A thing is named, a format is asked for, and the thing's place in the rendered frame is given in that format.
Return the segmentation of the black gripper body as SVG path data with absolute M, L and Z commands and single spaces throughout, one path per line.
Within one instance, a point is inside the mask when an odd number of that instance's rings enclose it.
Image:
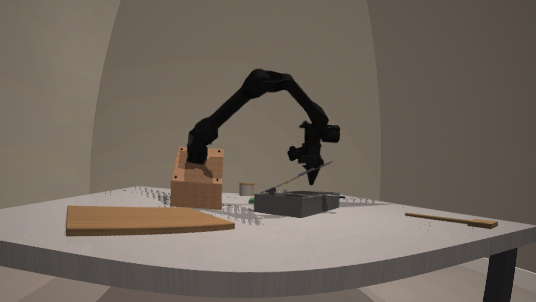
M 321 141 L 305 140 L 304 146 L 306 155 L 298 157 L 298 163 L 312 166 L 324 166 L 324 160 L 320 156 Z

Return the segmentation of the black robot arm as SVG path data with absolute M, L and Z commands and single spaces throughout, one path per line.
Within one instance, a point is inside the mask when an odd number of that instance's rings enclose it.
M 245 79 L 242 87 L 235 92 L 222 107 L 211 116 L 196 123 L 189 132 L 187 143 L 187 162 L 204 164 L 208 156 L 207 145 L 218 137 L 218 128 L 232 117 L 250 99 L 265 93 L 275 93 L 282 90 L 287 92 L 306 111 L 312 124 L 306 121 L 299 126 L 304 128 L 305 140 L 335 142 L 340 139 L 339 125 L 328 125 L 329 118 L 323 109 L 312 102 L 303 89 L 290 74 L 256 69 Z

